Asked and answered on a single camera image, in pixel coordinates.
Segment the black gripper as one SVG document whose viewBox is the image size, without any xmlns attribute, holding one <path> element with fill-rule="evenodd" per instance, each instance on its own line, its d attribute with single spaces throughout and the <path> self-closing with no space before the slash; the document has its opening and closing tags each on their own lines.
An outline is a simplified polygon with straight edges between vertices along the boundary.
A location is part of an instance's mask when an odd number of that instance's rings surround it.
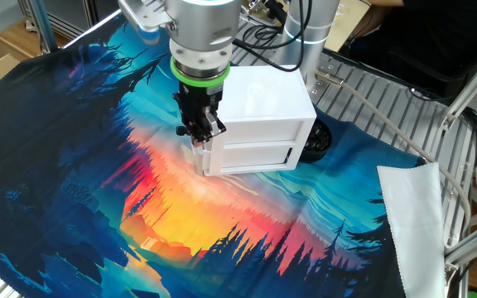
<svg viewBox="0 0 477 298">
<path fill-rule="evenodd" d="M 193 147 L 200 147 L 226 131 L 226 126 L 217 117 L 223 88 L 223 84 L 195 87 L 180 82 L 179 90 L 173 94 Z"/>
</svg>

